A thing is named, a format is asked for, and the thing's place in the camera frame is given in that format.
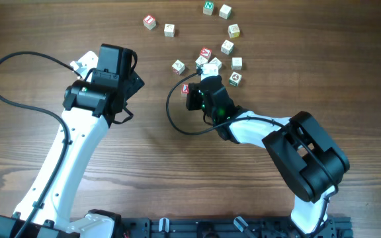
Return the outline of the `red Y letter block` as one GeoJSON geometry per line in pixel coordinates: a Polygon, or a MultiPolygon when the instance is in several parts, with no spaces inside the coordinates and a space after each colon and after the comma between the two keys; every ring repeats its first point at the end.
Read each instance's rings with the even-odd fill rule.
{"type": "Polygon", "coordinates": [[[186,97],[188,94],[189,94],[189,85],[188,84],[182,84],[181,95],[183,97],[186,97]]]}

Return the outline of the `red O letter block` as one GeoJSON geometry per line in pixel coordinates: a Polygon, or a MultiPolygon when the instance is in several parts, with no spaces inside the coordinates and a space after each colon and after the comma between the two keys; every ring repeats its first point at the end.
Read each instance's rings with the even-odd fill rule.
{"type": "Polygon", "coordinates": [[[186,69],[186,66],[180,60],[176,60],[172,65],[172,69],[174,73],[176,73],[177,75],[181,75],[183,71],[186,69]]]}

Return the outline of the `red A letter block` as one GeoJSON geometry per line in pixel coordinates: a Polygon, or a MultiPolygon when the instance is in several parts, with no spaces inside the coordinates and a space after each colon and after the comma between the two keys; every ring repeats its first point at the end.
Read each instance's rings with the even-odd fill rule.
{"type": "Polygon", "coordinates": [[[206,58],[207,60],[210,59],[212,55],[212,50],[209,48],[202,48],[200,51],[200,56],[206,58]]]}

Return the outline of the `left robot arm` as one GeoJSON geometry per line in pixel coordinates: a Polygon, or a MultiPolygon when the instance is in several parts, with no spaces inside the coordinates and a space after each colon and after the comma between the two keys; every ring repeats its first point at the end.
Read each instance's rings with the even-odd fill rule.
{"type": "Polygon", "coordinates": [[[68,68],[78,76],[64,93],[62,115],[0,100],[28,110],[42,112],[60,123],[56,138],[38,176],[11,216],[0,215],[0,237],[122,237],[119,214],[91,210],[71,221],[71,208],[89,160],[117,124],[115,116],[125,112],[133,118],[127,100],[144,86],[135,72],[135,51],[102,44],[99,55],[90,53],[68,68]]]}

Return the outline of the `green brown circle block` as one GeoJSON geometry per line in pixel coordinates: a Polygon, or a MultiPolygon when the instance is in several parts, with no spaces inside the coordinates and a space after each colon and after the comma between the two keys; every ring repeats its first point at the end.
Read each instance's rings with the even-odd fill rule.
{"type": "Polygon", "coordinates": [[[228,82],[230,85],[237,87],[240,84],[241,80],[242,80],[242,75],[240,73],[233,71],[232,74],[230,75],[228,82]]]}

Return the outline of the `blue edged picture block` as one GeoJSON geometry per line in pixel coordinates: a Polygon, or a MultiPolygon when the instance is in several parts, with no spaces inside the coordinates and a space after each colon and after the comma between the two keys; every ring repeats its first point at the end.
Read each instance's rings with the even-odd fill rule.
{"type": "Polygon", "coordinates": [[[213,58],[210,63],[213,63],[217,66],[218,69],[221,69],[222,67],[222,62],[218,58],[213,58]]]}

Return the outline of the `green edged picture block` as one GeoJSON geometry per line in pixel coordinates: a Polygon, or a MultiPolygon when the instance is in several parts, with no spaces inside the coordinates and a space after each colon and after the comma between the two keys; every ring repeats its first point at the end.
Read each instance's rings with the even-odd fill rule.
{"type": "Polygon", "coordinates": [[[208,59],[202,55],[199,55],[199,57],[195,61],[195,66],[198,69],[201,68],[205,63],[208,63],[208,59]]]}

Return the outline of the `plain beige wooden block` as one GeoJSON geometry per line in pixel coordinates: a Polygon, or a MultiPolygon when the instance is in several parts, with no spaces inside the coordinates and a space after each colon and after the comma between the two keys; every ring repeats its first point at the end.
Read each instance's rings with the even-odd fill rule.
{"type": "Polygon", "coordinates": [[[243,67],[243,59],[242,58],[232,58],[232,69],[233,70],[241,70],[243,67]]]}

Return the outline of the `red I letter block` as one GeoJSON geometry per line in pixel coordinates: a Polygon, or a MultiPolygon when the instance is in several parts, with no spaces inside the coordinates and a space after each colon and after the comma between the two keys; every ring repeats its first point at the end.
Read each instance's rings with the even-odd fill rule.
{"type": "Polygon", "coordinates": [[[148,30],[152,30],[156,26],[156,19],[151,15],[147,15],[143,18],[143,23],[148,30]]]}

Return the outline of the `white block behind finger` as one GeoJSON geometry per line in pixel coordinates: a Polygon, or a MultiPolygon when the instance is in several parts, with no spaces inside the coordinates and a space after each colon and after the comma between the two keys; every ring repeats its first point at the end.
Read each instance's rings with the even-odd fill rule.
{"type": "Polygon", "coordinates": [[[233,51],[233,48],[234,48],[234,43],[229,40],[225,40],[221,46],[221,52],[223,52],[226,55],[230,55],[231,52],[233,51]]]}

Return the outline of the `white number 2 block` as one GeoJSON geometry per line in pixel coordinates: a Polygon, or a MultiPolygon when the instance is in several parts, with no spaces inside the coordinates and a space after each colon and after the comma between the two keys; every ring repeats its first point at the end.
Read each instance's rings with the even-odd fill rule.
{"type": "Polygon", "coordinates": [[[174,24],[165,24],[164,35],[166,37],[174,37],[175,36],[175,25],[174,24]]]}

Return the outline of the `yellow edged wooden block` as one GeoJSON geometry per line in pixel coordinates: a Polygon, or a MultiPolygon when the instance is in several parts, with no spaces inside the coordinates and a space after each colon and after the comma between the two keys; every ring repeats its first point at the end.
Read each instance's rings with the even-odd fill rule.
{"type": "Polygon", "coordinates": [[[240,29],[238,24],[232,24],[228,26],[228,34],[230,38],[237,38],[240,35],[240,29]]]}

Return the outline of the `plain white wooden block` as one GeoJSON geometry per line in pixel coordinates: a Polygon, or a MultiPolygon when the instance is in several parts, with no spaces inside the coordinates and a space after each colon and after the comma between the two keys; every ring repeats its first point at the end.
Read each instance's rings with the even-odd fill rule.
{"type": "Polygon", "coordinates": [[[232,13],[232,8],[226,4],[223,4],[219,10],[219,16],[223,19],[229,19],[231,13],[232,13]]]}

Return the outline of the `green N letter block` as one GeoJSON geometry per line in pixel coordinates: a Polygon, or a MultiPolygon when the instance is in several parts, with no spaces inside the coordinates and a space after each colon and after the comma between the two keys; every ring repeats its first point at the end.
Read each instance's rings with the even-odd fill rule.
{"type": "Polygon", "coordinates": [[[205,15],[212,15],[213,12],[214,12],[214,2],[205,1],[203,5],[203,13],[205,15]]]}

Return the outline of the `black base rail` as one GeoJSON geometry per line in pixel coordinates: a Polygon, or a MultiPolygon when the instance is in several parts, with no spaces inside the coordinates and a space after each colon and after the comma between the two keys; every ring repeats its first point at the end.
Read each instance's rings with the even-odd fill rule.
{"type": "Polygon", "coordinates": [[[303,233],[289,217],[249,219],[241,216],[233,219],[123,218],[119,234],[121,237],[128,238],[354,237],[349,217],[334,218],[332,216],[313,235],[303,233]]]}

